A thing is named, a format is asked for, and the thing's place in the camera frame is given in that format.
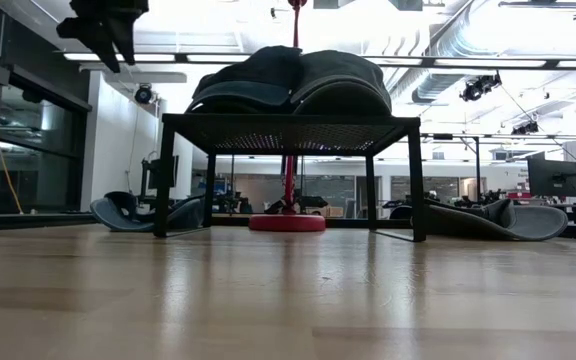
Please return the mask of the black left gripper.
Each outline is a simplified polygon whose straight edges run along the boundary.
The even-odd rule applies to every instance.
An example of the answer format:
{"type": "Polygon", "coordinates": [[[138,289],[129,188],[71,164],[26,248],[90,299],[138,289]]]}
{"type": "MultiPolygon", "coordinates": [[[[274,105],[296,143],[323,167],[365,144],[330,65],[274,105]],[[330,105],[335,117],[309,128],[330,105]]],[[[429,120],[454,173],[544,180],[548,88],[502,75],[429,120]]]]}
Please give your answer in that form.
{"type": "Polygon", "coordinates": [[[78,40],[114,73],[120,66],[113,44],[127,64],[135,64],[134,24],[149,11],[149,0],[71,0],[70,7],[78,17],[106,18],[109,34],[94,20],[66,18],[56,27],[60,38],[78,40]]]}

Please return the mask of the dark grey baseball cap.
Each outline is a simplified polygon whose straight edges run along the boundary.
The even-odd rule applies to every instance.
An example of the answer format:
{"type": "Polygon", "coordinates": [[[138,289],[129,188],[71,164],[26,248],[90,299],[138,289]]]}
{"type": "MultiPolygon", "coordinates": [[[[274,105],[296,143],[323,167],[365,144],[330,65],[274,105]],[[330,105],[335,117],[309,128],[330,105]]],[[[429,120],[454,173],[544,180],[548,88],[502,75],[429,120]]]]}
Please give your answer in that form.
{"type": "Polygon", "coordinates": [[[286,114],[302,79],[302,50],[264,47],[247,60],[204,76],[187,107],[194,114],[286,114]]]}

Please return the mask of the blue denim baseball cap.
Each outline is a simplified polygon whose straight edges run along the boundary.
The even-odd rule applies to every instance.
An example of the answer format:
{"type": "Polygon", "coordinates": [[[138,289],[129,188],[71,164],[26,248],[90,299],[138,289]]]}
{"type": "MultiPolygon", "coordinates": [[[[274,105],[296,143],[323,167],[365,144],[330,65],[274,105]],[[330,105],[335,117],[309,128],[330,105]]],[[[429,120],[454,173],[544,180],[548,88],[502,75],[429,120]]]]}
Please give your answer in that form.
{"type": "MultiPolygon", "coordinates": [[[[152,232],[155,210],[138,212],[138,198],[122,191],[109,192],[90,204],[90,212],[101,224],[115,232],[152,232]]],[[[205,196],[189,197],[168,207],[167,225],[170,230],[195,229],[204,221],[205,196]]]]}
{"type": "Polygon", "coordinates": [[[547,206],[515,205],[510,199],[477,208],[425,201],[429,234],[480,240],[546,241],[561,235],[567,215],[547,206]]]}

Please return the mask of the grey ceiling panel lamp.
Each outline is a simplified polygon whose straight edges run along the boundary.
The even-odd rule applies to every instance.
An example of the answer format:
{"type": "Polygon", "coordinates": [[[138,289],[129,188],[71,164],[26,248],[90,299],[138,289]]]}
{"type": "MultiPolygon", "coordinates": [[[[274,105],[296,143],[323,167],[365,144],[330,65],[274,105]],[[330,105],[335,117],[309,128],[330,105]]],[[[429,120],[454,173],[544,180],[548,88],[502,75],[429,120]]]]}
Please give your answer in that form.
{"type": "Polygon", "coordinates": [[[123,73],[103,73],[107,82],[112,83],[186,83],[187,76],[184,73],[175,72],[123,72],[123,73]]]}

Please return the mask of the round black ceiling lamp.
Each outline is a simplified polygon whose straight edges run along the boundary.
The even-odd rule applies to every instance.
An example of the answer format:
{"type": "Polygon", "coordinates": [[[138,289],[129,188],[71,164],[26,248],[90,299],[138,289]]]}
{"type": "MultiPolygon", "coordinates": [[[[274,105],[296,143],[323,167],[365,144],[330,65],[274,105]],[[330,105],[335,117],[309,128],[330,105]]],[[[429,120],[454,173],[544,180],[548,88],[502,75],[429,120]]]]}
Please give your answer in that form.
{"type": "Polygon", "coordinates": [[[152,90],[152,85],[148,83],[140,84],[134,93],[134,99],[142,105],[152,104],[156,100],[156,94],[152,90]]]}

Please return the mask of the long ceiling light bar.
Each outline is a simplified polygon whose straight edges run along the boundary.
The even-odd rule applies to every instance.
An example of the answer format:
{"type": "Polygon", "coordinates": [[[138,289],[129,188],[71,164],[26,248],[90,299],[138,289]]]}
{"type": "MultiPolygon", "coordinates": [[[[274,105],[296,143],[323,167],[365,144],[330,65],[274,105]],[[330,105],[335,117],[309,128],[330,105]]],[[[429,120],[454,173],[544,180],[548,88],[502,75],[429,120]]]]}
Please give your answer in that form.
{"type": "MultiPolygon", "coordinates": [[[[137,53],[136,63],[230,65],[249,58],[243,53],[137,53]]],[[[576,71],[576,58],[368,56],[383,68],[576,71]]]]}

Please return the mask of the dark glass window front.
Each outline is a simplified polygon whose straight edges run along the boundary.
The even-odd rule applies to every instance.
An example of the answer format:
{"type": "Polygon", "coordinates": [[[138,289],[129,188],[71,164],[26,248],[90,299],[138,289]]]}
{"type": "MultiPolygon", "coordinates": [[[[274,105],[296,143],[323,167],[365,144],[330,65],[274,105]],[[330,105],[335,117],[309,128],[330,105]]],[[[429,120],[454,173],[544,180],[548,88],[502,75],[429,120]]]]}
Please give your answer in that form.
{"type": "Polygon", "coordinates": [[[89,75],[0,0],[0,214],[76,211],[89,75]]]}

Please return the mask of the black perforated metal stand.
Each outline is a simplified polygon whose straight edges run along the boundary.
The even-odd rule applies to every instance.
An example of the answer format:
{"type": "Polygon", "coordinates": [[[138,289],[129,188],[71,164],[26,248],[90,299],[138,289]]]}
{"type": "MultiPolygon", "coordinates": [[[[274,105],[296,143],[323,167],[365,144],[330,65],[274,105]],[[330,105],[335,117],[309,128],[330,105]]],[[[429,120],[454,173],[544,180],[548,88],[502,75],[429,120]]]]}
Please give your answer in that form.
{"type": "Polygon", "coordinates": [[[354,156],[365,160],[368,217],[357,225],[377,233],[384,224],[376,215],[374,158],[407,139],[413,202],[411,236],[397,239],[423,242],[424,215],[420,120],[393,116],[286,114],[165,114],[159,150],[156,217],[153,234],[167,236],[167,204],[175,136],[180,135],[208,155],[204,226],[212,226],[212,198],[218,155],[354,156]]]}

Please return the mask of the red pole stand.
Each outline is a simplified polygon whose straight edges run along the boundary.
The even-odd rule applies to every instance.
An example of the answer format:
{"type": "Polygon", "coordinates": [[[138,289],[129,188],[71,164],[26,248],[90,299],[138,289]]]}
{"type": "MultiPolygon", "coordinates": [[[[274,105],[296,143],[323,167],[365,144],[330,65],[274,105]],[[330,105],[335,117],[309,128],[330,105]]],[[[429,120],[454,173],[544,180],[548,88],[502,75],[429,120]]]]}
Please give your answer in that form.
{"type": "Polygon", "coordinates": [[[318,232],[326,229],[323,217],[298,215],[295,211],[294,185],[297,157],[285,156],[284,205],[278,214],[254,215],[248,227],[254,231],[268,232],[318,232]]]}

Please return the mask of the black computer monitor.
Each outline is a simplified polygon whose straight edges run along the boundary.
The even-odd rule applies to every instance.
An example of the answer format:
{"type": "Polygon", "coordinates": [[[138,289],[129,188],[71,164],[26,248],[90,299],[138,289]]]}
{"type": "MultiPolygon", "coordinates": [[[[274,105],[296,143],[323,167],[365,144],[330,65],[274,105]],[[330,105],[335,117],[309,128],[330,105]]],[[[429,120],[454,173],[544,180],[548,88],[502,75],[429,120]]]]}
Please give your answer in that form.
{"type": "Polygon", "coordinates": [[[533,196],[576,197],[576,162],[529,159],[527,165],[533,196]]]}

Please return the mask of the black metal frame rack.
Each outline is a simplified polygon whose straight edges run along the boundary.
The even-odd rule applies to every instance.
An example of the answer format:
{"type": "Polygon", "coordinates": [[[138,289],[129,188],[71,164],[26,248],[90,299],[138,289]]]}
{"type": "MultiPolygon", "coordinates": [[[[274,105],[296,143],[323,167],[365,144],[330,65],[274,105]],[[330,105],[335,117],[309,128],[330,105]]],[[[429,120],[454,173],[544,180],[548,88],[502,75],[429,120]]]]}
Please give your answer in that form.
{"type": "Polygon", "coordinates": [[[480,165],[480,135],[475,134],[450,134],[450,133],[422,133],[422,139],[432,139],[434,141],[452,141],[458,139],[464,146],[475,155],[475,163],[480,165]]]}

